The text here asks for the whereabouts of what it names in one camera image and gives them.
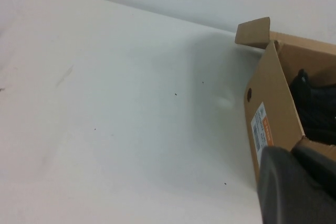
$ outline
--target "cardboard box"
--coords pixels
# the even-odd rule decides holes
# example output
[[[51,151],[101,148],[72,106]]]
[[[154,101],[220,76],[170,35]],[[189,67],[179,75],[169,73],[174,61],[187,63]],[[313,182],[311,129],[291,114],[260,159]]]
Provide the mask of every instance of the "cardboard box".
[[[336,45],[270,31],[268,17],[240,24],[235,42],[265,49],[244,98],[256,178],[266,145],[302,144],[336,160],[335,146],[306,138],[288,87],[302,68],[315,86],[336,83]]]

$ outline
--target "black object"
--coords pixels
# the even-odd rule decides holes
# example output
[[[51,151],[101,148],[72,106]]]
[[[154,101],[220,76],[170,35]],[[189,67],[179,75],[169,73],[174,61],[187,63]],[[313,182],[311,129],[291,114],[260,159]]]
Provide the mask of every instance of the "black object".
[[[336,223],[336,162],[303,146],[262,151],[258,196],[264,224]]]
[[[312,87],[301,69],[289,86],[306,136],[336,144],[336,85]]]

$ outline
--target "orange label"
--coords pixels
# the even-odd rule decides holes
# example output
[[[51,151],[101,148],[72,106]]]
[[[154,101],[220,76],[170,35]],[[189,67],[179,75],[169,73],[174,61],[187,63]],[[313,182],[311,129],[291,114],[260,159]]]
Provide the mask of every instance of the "orange label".
[[[265,135],[266,135],[266,141],[267,141],[267,145],[268,146],[273,146],[273,139],[272,139],[272,134],[271,134],[271,130],[269,128],[269,123],[268,123],[268,119],[267,116],[265,116],[265,118],[262,121],[264,129],[265,129]]]

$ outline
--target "box hole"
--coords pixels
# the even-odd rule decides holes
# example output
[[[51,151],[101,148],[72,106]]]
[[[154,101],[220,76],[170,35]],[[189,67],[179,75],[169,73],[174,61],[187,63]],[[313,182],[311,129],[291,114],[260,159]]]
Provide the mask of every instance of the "box hole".
[[[249,88],[248,91],[247,91],[247,101],[248,101],[248,102],[250,102],[251,97],[252,97],[252,89]]]

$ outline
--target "barcode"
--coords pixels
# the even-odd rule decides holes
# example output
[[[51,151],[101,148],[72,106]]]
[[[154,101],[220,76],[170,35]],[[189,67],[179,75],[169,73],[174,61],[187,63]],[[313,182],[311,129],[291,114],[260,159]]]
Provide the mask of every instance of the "barcode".
[[[264,111],[265,111],[265,110],[264,110],[264,107],[261,107],[261,108],[260,108],[260,114],[261,114],[261,117],[264,117]]]
[[[253,126],[253,136],[254,136],[254,140],[255,140],[255,143],[256,143],[257,152],[259,152],[259,150],[260,150],[260,142],[259,142],[259,135],[258,135],[257,124],[255,124]]]

